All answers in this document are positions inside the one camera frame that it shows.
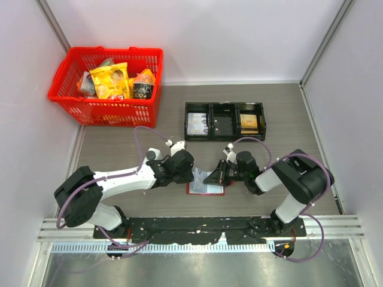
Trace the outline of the silver VIP card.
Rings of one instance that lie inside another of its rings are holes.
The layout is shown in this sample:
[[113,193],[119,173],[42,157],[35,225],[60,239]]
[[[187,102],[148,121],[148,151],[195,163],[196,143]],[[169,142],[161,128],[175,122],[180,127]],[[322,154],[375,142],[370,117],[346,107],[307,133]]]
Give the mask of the silver VIP card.
[[194,181],[189,183],[190,194],[207,194],[208,186],[203,183],[203,180],[210,175],[211,172],[195,168],[193,171]]

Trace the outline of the red leather card holder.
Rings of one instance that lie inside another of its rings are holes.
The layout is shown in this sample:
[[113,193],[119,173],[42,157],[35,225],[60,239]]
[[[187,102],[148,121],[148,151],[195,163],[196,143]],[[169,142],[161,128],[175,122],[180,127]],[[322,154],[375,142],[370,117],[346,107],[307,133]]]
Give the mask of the red leather card holder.
[[192,174],[194,180],[187,184],[186,194],[199,196],[223,196],[225,195],[224,187],[219,185],[204,184],[206,179],[212,172],[194,168]]

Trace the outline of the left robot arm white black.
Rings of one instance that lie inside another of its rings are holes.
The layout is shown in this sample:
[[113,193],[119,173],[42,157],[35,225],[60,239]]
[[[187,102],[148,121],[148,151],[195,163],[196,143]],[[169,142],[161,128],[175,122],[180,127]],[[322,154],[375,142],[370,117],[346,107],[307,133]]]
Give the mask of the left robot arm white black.
[[54,192],[60,208],[56,226],[73,228],[90,223],[113,238],[121,238],[129,228],[128,218],[120,207],[102,201],[129,191],[189,183],[194,179],[193,165],[193,156],[184,149],[162,157],[158,149],[150,148],[141,165],[131,169],[92,172],[83,166]]

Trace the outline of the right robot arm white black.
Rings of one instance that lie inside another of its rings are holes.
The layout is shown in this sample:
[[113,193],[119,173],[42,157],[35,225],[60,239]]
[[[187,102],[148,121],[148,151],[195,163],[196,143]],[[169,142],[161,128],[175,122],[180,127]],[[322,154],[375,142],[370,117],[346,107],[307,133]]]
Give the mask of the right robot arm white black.
[[322,196],[335,182],[329,171],[318,160],[300,149],[276,161],[261,171],[249,151],[236,154],[235,160],[221,160],[204,184],[226,187],[232,182],[243,182],[248,191],[262,195],[278,186],[288,191],[285,200],[272,211],[265,232],[286,235],[304,210]]

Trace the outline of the black VIP cards stack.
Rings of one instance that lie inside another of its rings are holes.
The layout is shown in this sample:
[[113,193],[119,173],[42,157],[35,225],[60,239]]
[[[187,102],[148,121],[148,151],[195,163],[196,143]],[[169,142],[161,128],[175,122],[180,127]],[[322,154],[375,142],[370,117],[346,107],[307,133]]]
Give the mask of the black VIP cards stack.
[[233,135],[233,123],[231,117],[214,118],[214,134],[220,136]]

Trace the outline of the silver VIP cards stack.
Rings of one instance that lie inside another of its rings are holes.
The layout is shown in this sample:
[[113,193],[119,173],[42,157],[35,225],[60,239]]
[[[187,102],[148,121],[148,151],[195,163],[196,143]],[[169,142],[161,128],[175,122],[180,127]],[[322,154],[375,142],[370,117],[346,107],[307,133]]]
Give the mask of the silver VIP cards stack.
[[187,114],[187,134],[188,135],[207,135],[208,134],[208,115],[204,113]]

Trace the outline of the black three-compartment card tray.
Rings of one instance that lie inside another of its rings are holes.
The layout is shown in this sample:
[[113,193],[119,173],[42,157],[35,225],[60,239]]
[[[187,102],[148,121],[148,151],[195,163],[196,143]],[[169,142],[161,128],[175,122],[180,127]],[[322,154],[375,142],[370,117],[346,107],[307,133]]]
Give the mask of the black three-compartment card tray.
[[266,119],[262,103],[186,103],[185,140],[234,141],[246,136],[265,140]]

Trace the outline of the gold VIP cards stack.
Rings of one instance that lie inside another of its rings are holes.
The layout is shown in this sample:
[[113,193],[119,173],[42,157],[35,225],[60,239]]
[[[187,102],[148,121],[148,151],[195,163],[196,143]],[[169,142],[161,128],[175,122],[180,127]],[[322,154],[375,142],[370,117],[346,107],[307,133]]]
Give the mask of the gold VIP cards stack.
[[240,114],[241,133],[242,134],[258,134],[258,120],[254,114]]

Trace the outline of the white plastic bottle black cap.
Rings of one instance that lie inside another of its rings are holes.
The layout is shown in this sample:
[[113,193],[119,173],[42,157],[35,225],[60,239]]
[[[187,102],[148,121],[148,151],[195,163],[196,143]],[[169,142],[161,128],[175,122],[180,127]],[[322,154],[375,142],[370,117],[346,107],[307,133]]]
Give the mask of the white plastic bottle black cap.
[[162,154],[159,149],[149,148],[145,153],[144,160],[142,162],[143,166],[162,166]]

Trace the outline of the black instant noodle cup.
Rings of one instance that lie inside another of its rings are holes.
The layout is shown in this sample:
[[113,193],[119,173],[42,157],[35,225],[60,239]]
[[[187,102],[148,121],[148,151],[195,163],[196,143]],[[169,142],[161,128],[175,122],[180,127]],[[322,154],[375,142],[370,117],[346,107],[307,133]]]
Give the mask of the black instant noodle cup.
[[153,95],[154,85],[149,83],[135,83],[133,85],[134,99],[151,99]]

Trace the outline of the red plastic shopping basket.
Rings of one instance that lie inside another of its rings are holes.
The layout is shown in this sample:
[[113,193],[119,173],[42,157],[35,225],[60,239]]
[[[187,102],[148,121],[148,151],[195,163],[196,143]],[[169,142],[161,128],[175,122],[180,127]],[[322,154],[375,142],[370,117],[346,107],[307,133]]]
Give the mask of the red plastic shopping basket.
[[[116,63],[126,62],[130,77],[150,69],[156,78],[152,98],[101,100],[82,96],[77,83],[83,72],[97,68],[110,57]],[[85,126],[153,128],[162,96],[162,72],[163,50],[160,48],[72,47],[57,69],[47,98]]]

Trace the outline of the orange snack bag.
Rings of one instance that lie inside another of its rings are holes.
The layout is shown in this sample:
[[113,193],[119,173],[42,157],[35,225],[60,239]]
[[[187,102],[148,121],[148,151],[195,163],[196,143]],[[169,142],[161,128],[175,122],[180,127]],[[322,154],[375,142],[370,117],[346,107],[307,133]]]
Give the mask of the orange snack bag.
[[135,83],[143,83],[149,85],[155,85],[156,78],[150,69],[144,69],[141,73],[138,73],[135,77]]

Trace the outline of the yellow snack bag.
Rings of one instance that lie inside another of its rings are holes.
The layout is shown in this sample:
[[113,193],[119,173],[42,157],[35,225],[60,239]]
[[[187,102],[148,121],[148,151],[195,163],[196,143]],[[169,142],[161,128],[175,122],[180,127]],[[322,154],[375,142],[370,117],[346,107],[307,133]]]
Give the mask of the yellow snack bag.
[[124,100],[131,98],[127,62],[100,66],[89,72],[99,99]]

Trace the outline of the blue and white small box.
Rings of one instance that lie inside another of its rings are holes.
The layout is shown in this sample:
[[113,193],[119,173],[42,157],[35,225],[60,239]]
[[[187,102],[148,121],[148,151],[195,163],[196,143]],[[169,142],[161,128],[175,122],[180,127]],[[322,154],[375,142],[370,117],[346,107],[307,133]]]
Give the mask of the blue and white small box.
[[77,90],[85,96],[94,96],[95,95],[95,86],[93,81],[89,78],[90,73],[84,71],[81,78],[77,83]]

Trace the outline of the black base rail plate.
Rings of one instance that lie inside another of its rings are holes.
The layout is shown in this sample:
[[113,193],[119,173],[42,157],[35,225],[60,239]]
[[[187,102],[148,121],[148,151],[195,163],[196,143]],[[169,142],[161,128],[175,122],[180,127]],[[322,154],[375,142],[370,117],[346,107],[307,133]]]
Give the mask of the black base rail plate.
[[152,244],[207,245],[216,244],[222,235],[230,245],[264,243],[267,237],[305,237],[302,218],[291,224],[261,216],[231,217],[163,217],[130,218],[113,239],[132,239],[136,244],[148,240]]

